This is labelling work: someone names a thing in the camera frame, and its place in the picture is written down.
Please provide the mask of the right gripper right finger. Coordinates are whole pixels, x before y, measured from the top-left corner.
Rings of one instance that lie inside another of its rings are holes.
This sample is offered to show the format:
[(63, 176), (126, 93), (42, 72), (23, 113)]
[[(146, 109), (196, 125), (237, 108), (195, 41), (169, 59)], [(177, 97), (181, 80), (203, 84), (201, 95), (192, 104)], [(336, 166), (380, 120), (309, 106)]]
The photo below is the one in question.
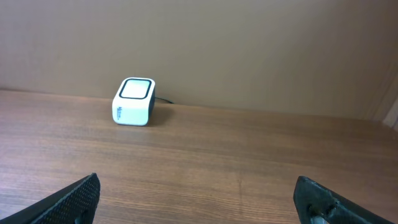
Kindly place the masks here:
[(392, 224), (306, 176), (298, 177), (293, 199), (301, 224)]

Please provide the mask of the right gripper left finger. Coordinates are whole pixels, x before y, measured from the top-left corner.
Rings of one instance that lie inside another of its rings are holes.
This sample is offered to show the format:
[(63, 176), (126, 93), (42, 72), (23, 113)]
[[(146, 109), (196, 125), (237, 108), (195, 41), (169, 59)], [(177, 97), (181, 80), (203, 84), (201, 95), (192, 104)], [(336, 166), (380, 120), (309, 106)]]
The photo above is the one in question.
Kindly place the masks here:
[(1, 224), (92, 224), (101, 184), (92, 173), (1, 220)]

